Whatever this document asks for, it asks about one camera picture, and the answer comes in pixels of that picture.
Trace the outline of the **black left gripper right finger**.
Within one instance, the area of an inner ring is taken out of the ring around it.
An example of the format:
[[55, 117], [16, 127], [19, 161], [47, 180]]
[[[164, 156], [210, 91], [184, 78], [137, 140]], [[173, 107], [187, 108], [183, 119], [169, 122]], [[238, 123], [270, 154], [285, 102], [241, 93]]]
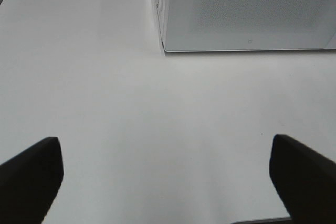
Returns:
[[277, 134], [269, 175], [293, 223], [335, 223], [335, 162]]

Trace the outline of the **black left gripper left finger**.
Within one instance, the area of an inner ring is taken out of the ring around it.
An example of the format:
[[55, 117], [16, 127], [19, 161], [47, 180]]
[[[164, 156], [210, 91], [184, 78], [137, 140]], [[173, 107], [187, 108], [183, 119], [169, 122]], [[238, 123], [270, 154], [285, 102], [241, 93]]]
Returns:
[[1, 223], [42, 223], [63, 178], [57, 137], [47, 137], [1, 164]]

